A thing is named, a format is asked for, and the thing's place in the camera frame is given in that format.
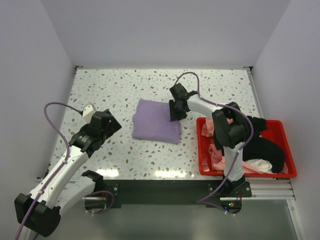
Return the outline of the purple t shirt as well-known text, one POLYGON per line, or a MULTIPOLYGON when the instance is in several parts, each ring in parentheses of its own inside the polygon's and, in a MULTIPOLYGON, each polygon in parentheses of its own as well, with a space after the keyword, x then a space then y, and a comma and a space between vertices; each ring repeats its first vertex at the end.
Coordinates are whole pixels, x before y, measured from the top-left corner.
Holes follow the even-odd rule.
POLYGON ((141 98, 132 121, 134 139, 169 144, 179 143, 181 125, 179 121, 171 121, 170 107, 166 102, 141 98))

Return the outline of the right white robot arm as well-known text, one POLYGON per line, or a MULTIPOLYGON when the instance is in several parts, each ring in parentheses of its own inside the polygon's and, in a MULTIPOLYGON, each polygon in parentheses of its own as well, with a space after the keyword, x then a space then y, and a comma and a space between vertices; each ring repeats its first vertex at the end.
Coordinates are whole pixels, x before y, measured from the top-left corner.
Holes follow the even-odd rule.
POLYGON ((252 122, 235 102, 222 104, 209 101, 197 91, 188 92, 180 83, 172 86, 169 91, 173 97, 169 101, 172 122, 186 119, 188 112, 212 117, 213 137, 217 141, 215 145, 223 147, 225 169, 221 183, 209 195, 213 196, 222 188, 227 196, 235 196, 245 183, 243 148, 253 137, 252 122))

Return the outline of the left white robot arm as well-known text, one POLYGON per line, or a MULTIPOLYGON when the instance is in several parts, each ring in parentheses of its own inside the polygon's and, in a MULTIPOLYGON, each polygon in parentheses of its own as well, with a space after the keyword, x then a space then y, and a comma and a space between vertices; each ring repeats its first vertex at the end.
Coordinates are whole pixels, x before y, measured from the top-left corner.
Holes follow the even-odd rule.
POLYGON ((121 129, 120 123, 109 109, 92 111, 91 117, 82 114, 86 124, 66 143, 66 150, 46 177, 28 194, 19 194, 14 200, 19 228, 15 239, 28 240, 36 236, 51 235, 63 211, 86 196, 99 196, 104 192, 103 176, 95 171, 82 173, 75 188, 59 199, 70 179, 87 160, 98 151, 113 134, 121 129))

